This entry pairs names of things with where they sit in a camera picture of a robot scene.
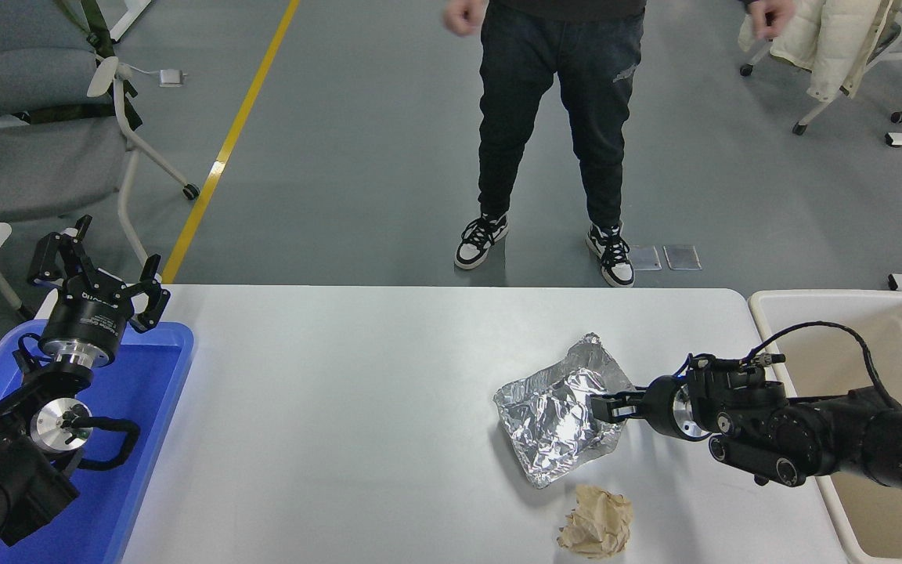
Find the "hand of person beside chair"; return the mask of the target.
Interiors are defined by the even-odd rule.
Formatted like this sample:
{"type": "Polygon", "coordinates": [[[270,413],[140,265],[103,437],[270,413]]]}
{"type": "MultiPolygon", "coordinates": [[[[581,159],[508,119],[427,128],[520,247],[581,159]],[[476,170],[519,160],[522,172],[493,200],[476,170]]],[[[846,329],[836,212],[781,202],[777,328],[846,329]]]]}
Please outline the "hand of person beside chair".
{"type": "Polygon", "coordinates": [[[773,40],[781,35],[795,14],[791,0],[745,1],[756,39],[773,40]]]}

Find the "standing person's right hand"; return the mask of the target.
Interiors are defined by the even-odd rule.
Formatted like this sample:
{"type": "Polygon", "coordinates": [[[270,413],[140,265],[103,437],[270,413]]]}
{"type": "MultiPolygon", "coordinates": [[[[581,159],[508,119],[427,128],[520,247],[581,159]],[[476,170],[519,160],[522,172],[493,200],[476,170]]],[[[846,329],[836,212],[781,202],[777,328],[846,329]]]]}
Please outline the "standing person's right hand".
{"type": "Polygon", "coordinates": [[[473,35],[483,25],[487,5],[483,0],[447,1],[442,9],[442,24],[457,37],[473,35]]]}

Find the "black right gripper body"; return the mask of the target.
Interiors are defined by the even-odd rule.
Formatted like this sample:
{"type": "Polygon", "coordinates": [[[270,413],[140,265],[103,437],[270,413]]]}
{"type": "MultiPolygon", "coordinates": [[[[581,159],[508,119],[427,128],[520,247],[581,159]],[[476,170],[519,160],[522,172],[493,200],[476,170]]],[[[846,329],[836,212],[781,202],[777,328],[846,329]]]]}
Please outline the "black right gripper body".
{"type": "Polygon", "coordinates": [[[655,432],[663,436],[681,436],[680,425],[674,417],[674,400],[680,392],[680,379],[659,376],[649,383],[640,404],[640,414],[655,432]]]}

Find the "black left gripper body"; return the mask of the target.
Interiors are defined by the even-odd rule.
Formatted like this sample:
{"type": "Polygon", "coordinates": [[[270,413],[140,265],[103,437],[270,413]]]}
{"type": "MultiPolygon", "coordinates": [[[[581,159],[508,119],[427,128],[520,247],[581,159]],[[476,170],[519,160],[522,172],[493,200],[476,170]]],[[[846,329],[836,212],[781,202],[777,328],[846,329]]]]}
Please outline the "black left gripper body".
{"type": "Polygon", "coordinates": [[[60,356],[66,349],[81,347],[94,349],[96,357],[115,357],[133,312],[128,289],[122,286],[59,289],[39,349],[60,356]]]}

